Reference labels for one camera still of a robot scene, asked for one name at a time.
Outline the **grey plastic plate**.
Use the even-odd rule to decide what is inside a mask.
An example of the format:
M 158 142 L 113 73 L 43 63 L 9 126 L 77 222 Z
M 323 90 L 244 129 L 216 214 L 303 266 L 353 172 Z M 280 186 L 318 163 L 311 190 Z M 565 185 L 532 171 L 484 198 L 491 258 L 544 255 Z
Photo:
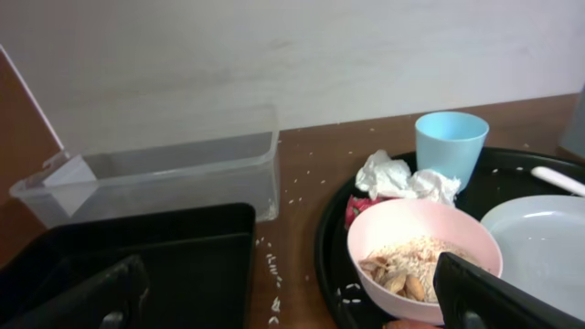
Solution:
M 491 209 L 481 223 L 501 250 L 503 281 L 584 318 L 582 197 L 520 197 Z

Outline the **red snack wrapper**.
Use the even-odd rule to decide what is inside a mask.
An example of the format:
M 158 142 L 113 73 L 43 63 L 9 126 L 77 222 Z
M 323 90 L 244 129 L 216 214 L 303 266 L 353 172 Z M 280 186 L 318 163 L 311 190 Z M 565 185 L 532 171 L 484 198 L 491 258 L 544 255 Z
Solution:
M 374 205 L 381 203 L 383 201 L 387 201 L 388 197 L 377 197 L 377 198 L 369 198 L 369 197 L 357 197 L 351 196 L 346 204 L 346 212 L 345 212 L 345 229 L 349 229 L 352 223 L 356 220 L 356 218 L 365 210 Z

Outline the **pink bowl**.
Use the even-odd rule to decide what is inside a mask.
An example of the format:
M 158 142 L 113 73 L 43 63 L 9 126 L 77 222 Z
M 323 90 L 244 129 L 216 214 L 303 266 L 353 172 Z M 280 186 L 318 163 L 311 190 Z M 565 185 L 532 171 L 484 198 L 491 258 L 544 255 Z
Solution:
M 393 199 L 362 212 L 348 229 L 347 249 L 360 285 L 384 312 L 427 324 L 443 324 L 438 303 L 416 302 L 387 292 L 370 279 L 359 262 L 372 251 L 419 237 L 451 242 L 475 257 L 475 265 L 495 277 L 503 271 L 502 253 L 489 231 L 478 220 L 453 206 L 429 200 Z

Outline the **rice and nut leftovers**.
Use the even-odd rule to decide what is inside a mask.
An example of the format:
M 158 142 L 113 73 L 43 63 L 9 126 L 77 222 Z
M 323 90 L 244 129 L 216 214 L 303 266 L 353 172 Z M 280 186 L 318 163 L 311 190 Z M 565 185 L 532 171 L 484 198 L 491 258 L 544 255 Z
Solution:
M 437 303 L 433 277 L 443 252 L 453 253 L 473 265 L 479 264 L 466 250 L 431 237 L 419 237 L 374 250 L 358 264 L 387 292 L 416 302 Z

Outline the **light blue plastic cup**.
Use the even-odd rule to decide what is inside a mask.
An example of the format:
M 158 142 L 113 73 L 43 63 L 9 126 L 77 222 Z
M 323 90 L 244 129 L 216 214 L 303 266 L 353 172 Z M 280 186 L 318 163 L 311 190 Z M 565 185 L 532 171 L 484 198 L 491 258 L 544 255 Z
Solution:
M 465 112 L 438 111 L 419 117 L 415 122 L 417 169 L 458 179 L 458 191 L 462 192 L 489 131 L 484 119 Z

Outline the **white tissue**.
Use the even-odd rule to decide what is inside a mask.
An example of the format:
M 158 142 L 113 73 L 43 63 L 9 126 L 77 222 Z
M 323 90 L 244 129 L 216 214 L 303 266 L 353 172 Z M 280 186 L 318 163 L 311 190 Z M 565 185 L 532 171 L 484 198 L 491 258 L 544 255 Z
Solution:
M 386 151 L 378 150 L 358 170 L 355 186 L 371 199 L 423 199 L 453 206 L 462 182 L 431 169 L 412 173 L 404 160 L 392 159 Z

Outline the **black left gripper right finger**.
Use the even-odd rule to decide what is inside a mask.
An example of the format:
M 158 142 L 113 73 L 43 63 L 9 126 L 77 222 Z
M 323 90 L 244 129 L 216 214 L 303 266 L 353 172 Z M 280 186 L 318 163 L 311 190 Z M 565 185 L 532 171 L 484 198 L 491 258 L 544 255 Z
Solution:
M 443 252 L 433 287 L 447 329 L 584 329 L 584 322 Z

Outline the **orange carrot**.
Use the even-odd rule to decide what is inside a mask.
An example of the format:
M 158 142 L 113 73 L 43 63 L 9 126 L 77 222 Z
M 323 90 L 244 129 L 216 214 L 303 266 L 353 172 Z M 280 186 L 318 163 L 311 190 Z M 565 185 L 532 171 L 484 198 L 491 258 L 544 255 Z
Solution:
M 394 320 L 382 325 L 382 329 L 441 329 L 430 324 L 411 320 Z

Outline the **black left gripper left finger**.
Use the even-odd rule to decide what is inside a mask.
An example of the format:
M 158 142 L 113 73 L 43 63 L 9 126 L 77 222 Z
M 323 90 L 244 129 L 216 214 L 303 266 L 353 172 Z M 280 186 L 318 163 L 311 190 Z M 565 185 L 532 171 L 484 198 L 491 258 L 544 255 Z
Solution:
M 149 288 L 142 259 L 132 255 L 2 326 L 8 329 L 139 328 Z

